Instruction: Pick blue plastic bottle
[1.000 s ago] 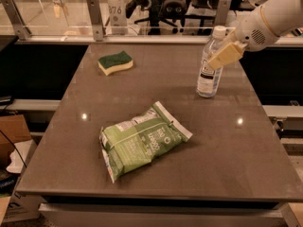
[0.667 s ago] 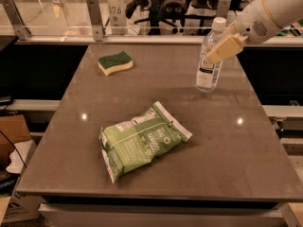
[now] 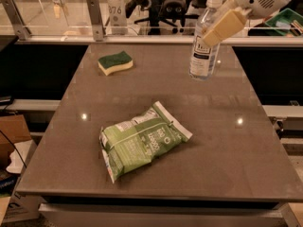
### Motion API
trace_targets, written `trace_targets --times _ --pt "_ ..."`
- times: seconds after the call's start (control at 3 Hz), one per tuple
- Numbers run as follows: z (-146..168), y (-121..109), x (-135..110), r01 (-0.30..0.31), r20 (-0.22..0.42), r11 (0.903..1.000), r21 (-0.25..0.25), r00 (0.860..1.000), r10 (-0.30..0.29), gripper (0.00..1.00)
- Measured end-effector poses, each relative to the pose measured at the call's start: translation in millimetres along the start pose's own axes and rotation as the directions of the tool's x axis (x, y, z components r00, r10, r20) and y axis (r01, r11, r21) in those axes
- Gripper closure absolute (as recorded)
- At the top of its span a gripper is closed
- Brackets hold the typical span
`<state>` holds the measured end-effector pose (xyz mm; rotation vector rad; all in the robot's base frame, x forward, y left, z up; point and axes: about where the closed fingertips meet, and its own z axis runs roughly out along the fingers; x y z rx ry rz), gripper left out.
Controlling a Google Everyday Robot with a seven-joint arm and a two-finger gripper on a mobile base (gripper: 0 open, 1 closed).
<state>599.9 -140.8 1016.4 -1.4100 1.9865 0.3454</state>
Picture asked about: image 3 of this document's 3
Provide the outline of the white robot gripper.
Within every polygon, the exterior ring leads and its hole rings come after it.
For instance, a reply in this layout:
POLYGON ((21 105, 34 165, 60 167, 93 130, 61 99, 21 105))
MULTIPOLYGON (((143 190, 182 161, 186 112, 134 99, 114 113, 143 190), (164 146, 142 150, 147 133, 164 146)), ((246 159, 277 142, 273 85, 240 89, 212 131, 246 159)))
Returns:
POLYGON ((291 0, 225 0, 218 8, 221 16, 205 33, 203 42, 215 46, 243 30, 248 18, 265 18, 291 0))

